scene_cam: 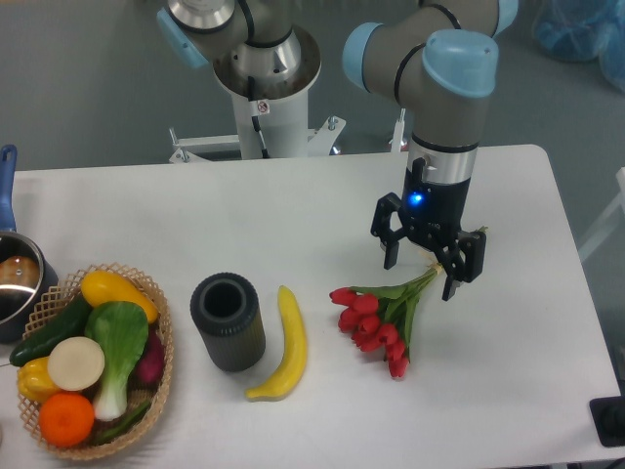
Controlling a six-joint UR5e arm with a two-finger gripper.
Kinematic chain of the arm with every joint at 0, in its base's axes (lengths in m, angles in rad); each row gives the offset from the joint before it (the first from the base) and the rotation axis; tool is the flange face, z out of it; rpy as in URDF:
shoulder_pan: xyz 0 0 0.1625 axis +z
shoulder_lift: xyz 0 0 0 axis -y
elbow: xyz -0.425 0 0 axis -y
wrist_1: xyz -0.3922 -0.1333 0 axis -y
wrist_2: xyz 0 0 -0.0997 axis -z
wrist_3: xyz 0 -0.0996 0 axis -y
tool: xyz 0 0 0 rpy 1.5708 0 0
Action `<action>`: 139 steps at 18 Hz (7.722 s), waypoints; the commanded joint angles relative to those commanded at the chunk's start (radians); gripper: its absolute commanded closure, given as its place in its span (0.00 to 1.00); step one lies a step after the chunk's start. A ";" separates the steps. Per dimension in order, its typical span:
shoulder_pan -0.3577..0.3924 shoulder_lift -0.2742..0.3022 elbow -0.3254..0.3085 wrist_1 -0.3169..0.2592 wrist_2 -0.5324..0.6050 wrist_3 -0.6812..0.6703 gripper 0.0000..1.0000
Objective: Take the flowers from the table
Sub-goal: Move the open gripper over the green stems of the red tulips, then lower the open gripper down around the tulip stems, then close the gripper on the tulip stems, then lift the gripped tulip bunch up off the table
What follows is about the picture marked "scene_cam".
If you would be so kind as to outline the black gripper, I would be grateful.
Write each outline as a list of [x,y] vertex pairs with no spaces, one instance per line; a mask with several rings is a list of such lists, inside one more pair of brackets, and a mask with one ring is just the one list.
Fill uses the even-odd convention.
[[[432,183],[425,180],[425,169],[425,159],[415,159],[406,168],[401,200],[390,192],[377,201],[370,232],[384,250],[385,270],[396,264],[405,234],[411,242],[434,252],[445,271],[441,299],[448,301],[463,283],[481,275],[486,229],[461,229],[470,179],[451,185]],[[397,230],[392,228],[394,214],[399,214],[402,223]]]

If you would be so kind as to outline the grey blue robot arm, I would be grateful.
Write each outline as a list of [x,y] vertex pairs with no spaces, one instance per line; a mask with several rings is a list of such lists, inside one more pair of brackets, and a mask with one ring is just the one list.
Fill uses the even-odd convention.
[[[369,22],[349,35],[343,70],[363,91],[414,116],[401,194],[376,205],[371,232],[396,263],[402,239],[432,252],[445,273],[443,297],[483,268],[486,238],[461,227],[489,99],[496,36],[515,1],[423,1],[395,25]],[[308,92],[320,71],[315,40],[293,22],[288,1],[169,1],[162,34],[193,68],[211,65],[229,92],[246,159],[311,152]]]

